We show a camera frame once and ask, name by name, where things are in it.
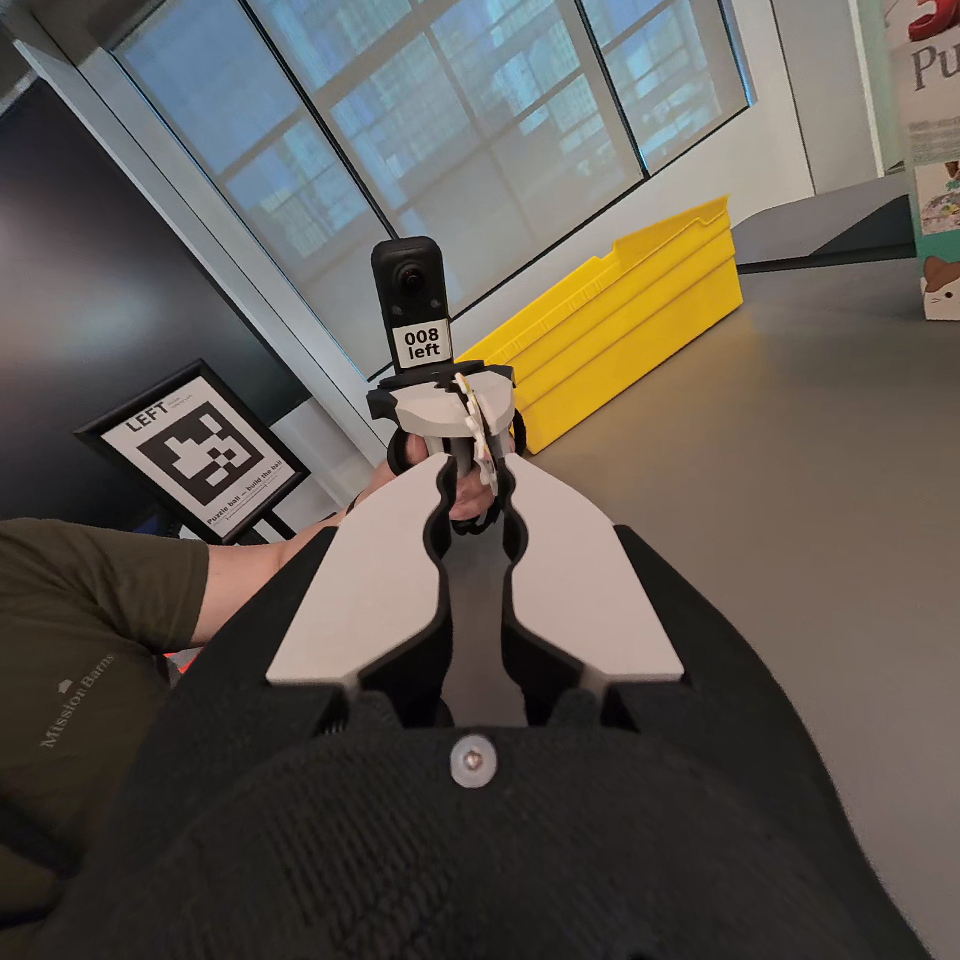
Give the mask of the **yellow plastic bin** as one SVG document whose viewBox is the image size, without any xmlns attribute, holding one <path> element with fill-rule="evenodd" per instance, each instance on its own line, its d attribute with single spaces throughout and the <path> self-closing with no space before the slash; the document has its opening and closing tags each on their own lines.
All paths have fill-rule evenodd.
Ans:
<svg viewBox="0 0 960 960">
<path fill-rule="evenodd" d="M 533 454 L 743 303 L 721 196 L 613 242 L 468 349 L 513 369 Z"/>
</svg>

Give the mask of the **person's left hand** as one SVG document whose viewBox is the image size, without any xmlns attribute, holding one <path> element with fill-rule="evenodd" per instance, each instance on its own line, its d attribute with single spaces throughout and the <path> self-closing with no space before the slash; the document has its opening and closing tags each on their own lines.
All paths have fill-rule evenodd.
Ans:
<svg viewBox="0 0 960 960">
<path fill-rule="evenodd" d="M 413 468 L 429 456 L 425 438 L 410 434 L 405 438 L 403 453 L 397 455 L 397 463 Z M 393 471 L 388 460 L 381 462 L 371 475 L 357 503 L 396 479 L 398 475 Z M 449 511 L 450 521 L 473 521 L 484 515 L 493 506 L 494 501 L 495 495 L 492 488 L 483 481 L 479 465 L 474 462 L 471 464 L 470 473 L 458 478 L 456 497 Z"/>
</svg>

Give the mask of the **joined puzzle piece strip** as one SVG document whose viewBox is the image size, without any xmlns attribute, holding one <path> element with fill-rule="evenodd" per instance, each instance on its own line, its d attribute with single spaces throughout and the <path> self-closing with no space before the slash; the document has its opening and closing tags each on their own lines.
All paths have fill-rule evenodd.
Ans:
<svg viewBox="0 0 960 960">
<path fill-rule="evenodd" d="M 464 403 L 464 422 L 473 440 L 473 461 L 478 467 L 481 482 L 489 488 L 494 498 L 498 498 L 496 460 L 490 446 L 489 430 L 479 398 L 461 372 L 454 374 L 454 383 Z"/>
</svg>

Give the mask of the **glass window wall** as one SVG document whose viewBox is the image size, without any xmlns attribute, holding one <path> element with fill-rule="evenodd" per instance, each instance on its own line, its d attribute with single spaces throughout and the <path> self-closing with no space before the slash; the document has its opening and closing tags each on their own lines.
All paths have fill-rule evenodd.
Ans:
<svg viewBox="0 0 960 960">
<path fill-rule="evenodd" d="M 365 378 L 379 241 L 456 317 L 755 99 L 731 2 L 161 2 L 110 53 Z"/>
</svg>

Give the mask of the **colourful puzzle box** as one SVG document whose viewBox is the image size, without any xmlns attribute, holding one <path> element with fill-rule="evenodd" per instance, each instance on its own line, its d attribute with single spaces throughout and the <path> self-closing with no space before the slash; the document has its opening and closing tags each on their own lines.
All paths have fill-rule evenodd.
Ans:
<svg viewBox="0 0 960 960">
<path fill-rule="evenodd" d="M 959 321 L 959 3 L 858 2 L 902 152 L 924 318 Z"/>
</svg>

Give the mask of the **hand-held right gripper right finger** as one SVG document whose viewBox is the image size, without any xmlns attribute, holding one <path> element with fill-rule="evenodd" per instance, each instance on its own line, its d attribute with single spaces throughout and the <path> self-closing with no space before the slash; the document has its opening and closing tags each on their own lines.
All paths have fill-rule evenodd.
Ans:
<svg viewBox="0 0 960 960">
<path fill-rule="evenodd" d="M 501 468 L 502 653 L 522 687 L 677 682 L 684 666 L 614 522 L 518 454 Z"/>
</svg>

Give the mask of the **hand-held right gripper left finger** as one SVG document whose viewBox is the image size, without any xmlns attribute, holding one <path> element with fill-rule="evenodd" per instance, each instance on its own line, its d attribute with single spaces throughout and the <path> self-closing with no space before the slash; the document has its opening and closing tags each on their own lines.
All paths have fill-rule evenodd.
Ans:
<svg viewBox="0 0 960 960">
<path fill-rule="evenodd" d="M 457 464 L 430 456 L 341 521 L 266 672 L 274 687 L 360 687 L 443 612 L 428 525 L 446 522 Z"/>
</svg>

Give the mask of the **person's left forearm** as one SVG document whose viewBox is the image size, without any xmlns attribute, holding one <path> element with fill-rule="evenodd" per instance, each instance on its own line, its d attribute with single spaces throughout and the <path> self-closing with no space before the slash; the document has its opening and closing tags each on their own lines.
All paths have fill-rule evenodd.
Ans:
<svg viewBox="0 0 960 960">
<path fill-rule="evenodd" d="M 338 526 L 341 510 L 314 523 L 290 540 L 259 545 L 210 545 L 206 585 L 193 647 L 207 644 L 279 571 L 321 531 Z"/>
</svg>

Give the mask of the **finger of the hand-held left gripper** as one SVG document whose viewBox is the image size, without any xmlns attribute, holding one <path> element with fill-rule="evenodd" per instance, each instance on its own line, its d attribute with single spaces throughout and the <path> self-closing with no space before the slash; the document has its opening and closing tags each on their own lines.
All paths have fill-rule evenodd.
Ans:
<svg viewBox="0 0 960 960">
<path fill-rule="evenodd" d="M 394 378 L 394 422 L 422 438 L 466 438 L 464 395 L 454 377 Z"/>
<path fill-rule="evenodd" d="M 509 376 L 474 375 L 474 395 L 489 434 L 502 434 L 515 414 L 514 385 Z"/>
</svg>

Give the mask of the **black framed printed sign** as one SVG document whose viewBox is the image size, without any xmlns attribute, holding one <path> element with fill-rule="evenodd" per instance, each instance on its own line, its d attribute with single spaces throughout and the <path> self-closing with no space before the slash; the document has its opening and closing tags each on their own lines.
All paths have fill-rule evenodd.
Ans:
<svg viewBox="0 0 960 960">
<path fill-rule="evenodd" d="M 309 468 L 202 359 L 75 436 L 208 545 L 238 545 L 259 522 L 283 541 L 294 537 L 277 507 Z"/>
</svg>

